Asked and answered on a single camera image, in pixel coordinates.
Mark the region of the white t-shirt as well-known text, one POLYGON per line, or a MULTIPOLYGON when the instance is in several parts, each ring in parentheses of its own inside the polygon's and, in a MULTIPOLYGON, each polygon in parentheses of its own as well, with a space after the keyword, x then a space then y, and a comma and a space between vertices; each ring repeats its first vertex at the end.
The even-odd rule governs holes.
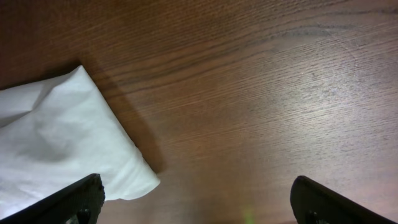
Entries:
POLYGON ((160 183, 84 67, 1 92, 1 217, 90 175, 106 200, 160 183))

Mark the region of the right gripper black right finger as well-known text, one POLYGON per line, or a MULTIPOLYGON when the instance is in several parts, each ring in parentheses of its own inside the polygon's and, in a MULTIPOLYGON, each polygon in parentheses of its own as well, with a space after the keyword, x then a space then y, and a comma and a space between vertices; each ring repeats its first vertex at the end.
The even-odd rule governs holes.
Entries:
POLYGON ((290 205, 298 224, 397 224, 304 175, 292 184, 290 205))

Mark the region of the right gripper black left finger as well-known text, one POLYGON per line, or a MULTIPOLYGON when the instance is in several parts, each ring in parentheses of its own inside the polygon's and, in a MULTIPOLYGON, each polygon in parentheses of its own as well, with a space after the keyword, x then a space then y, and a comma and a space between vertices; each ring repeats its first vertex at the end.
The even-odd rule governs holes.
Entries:
POLYGON ((39 202, 1 220, 1 224, 96 224, 104 204, 99 174, 90 174, 39 202))

